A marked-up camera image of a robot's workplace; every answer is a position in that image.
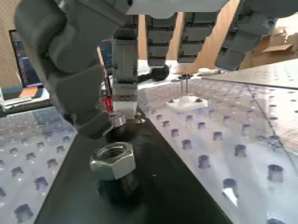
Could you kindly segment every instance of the hex nut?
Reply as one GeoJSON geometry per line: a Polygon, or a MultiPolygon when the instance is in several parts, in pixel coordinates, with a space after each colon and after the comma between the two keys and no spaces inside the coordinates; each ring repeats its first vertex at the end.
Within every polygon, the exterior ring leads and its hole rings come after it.
{"type": "Polygon", "coordinates": [[[116,180],[134,169],[132,146],[126,142],[111,143],[91,154],[90,170],[98,174],[99,180],[116,180]]]}

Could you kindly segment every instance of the brown cardboard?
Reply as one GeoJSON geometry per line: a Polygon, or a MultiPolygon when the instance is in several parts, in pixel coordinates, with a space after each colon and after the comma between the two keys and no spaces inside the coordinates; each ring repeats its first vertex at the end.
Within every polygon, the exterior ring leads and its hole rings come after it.
{"type": "Polygon", "coordinates": [[[285,51],[292,47],[292,44],[284,44],[279,46],[269,46],[263,50],[263,53],[276,52],[276,51],[285,51]]]}

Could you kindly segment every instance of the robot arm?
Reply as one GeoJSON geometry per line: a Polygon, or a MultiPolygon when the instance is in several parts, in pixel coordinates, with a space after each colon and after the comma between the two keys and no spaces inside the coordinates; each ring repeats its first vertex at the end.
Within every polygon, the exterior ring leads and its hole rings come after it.
{"type": "Polygon", "coordinates": [[[111,128],[98,104],[103,72],[95,49],[124,25],[128,9],[128,1],[111,2],[23,0],[14,14],[23,47],[53,103],[78,133],[94,138],[111,128]]]}
{"type": "MultiPolygon", "coordinates": [[[[178,62],[191,63],[227,0],[22,0],[14,23],[26,54],[59,112],[78,133],[99,137],[108,115],[98,104],[103,72],[95,49],[112,37],[114,109],[132,117],[136,97],[136,19],[146,14],[148,65],[162,67],[175,12],[184,13],[178,62]]],[[[269,33],[277,17],[298,11],[295,0],[240,0],[216,58],[235,70],[244,53],[269,33]]]]}

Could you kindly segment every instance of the metal rod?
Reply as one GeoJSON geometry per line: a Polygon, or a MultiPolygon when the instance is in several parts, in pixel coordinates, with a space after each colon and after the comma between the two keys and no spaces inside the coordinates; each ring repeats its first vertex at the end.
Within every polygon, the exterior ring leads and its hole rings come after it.
{"type": "Polygon", "coordinates": [[[186,74],[186,95],[188,94],[188,75],[186,74]]]}
{"type": "Polygon", "coordinates": [[[180,96],[183,96],[183,79],[180,79],[179,84],[180,84],[180,96]]]}

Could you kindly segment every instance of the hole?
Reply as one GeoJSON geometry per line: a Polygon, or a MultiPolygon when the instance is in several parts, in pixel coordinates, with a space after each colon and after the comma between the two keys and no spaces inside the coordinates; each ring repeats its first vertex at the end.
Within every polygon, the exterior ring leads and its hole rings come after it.
{"type": "Polygon", "coordinates": [[[171,137],[176,137],[179,135],[178,129],[171,129],[170,130],[170,135],[171,135],[171,137]]]}
{"type": "Polygon", "coordinates": [[[228,198],[231,203],[236,206],[238,191],[236,191],[236,181],[231,178],[223,180],[222,194],[228,198]]]}
{"type": "Polygon", "coordinates": [[[277,120],[277,117],[269,117],[268,120],[275,121],[275,120],[277,120]]]}
{"type": "Polygon", "coordinates": [[[162,122],[162,127],[168,127],[170,126],[170,121],[163,121],[162,122]]]}
{"type": "Polygon", "coordinates": [[[126,150],[126,147],[120,144],[114,144],[112,148],[108,148],[103,153],[99,154],[98,160],[112,159],[119,156],[126,150]]]}
{"type": "Polygon", "coordinates": [[[30,210],[29,205],[23,204],[18,206],[14,210],[14,215],[18,223],[27,221],[33,216],[33,212],[30,210]]]}
{"type": "Polygon", "coordinates": [[[58,165],[55,159],[47,160],[46,164],[47,164],[47,168],[54,168],[58,165]]]}
{"type": "Polygon", "coordinates": [[[211,116],[214,114],[215,110],[208,110],[208,116],[211,116]]]}
{"type": "Polygon", "coordinates": [[[200,169],[210,168],[208,156],[206,155],[198,156],[198,168],[200,169]]]}
{"type": "Polygon", "coordinates": [[[155,116],[155,119],[156,119],[156,120],[160,120],[160,119],[162,119],[162,115],[158,114],[158,115],[155,116]]]}
{"type": "Polygon", "coordinates": [[[10,149],[10,150],[9,150],[9,152],[10,152],[10,154],[11,154],[13,156],[15,156],[15,155],[17,155],[18,150],[17,150],[17,148],[13,148],[13,149],[10,149]]]}
{"type": "Polygon", "coordinates": [[[43,148],[43,142],[38,142],[37,143],[37,148],[39,149],[39,148],[43,148]]]}
{"type": "Polygon", "coordinates": [[[2,188],[0,187],[0,201],[1,201],[1,199],[2,199],[5,196],[6,196],[6,194],[5,194],[3,190],[2,190],[2,188]]]}
{"type": "Polygon", "coordinates": [[[25,155],[25,158],[26,158],[27,161],[31,161],[31,160],[35,158],[34,153],[27,153],[27,154],[25,155]]]}
{"type": "Polygon", "coordinates": [[[186,116],[186,121],[192,121],[192,115],[186,116]]]}
{"type": "Polygon", "coordinates": [[[222,133],[220,131],[215,131],[212,133],[212,141],[220,141],[222,140],[222,133]]]}
{"type": "Polygon", "coordinates": [[[34,180],[34,186],[35,186],[35,190],[42,189],[42,188],[46,188],[46,186],[47,186],[47,181],[45,180],[43,177],[38,177],[38,178],[34,180]]]}
{"type": "Polygon", "coordinates": [[[22,171],[19,166],[11,169],[11,176],[13,177],[19,176],[21,174],[23,174],[23,171],[22,171]]]}
{"type": "Polygon", "coordinates": [[[267,179],[272,182],[283,182],[283,168],[275,164],[267,166],[267,179]]]}
{"type": "Polygon", "coordinates": [[[250,124],[243,124],[242,125],[242,135],[247,136],[250,131],[250,124]]]}
{"type": "Polygon", "coordinates": [[[198,122],[198,129],[204,129],[204,128],[206,128],[204,122],[198,122]]]}
{"type": "Polygon", "coordinates": [[[22,139],[22,140],[21,140],[21,144],[22,144],[23,146],[27,146],[27,139],[22,139]]]}
{"type": "Polygon", "coordinates": [[[223,124],[227,124],[230,121],[230,116],[223,116],[223,124]]]}
{"type": "Polygon", "coordinates": [[[67,136],[65,136],[65,137],[62,138],[62,142],[63,142],[63,143],[70,142],[70,138],[69,138],[67,136]]]}
{"type": "Polygon", "coordinates": [[[62,153],[62,152],[65,151],[63,146],[62,146],[62,145],[58,146],[58,147],[55,148],[55,151],[57,151],[57,153],[62,153]]]}
{"type": "Polygon", "coordinates": [[[242,144],[235,145],[235,156],[246,157],[246,146],[242,144]]]}
{"type": "Polygon", "coordinates": [[[191,141],[188,139],[182,140],[182,149],[183,150],[191,149],[191,141]]]}
{"type": "Polygon", "coordinates": [[[267,224],[285,224],[285,223],[281,222],[281,221],[277,220],[277,219],[268,219],[268,220],[267,220],[267,224]]]}

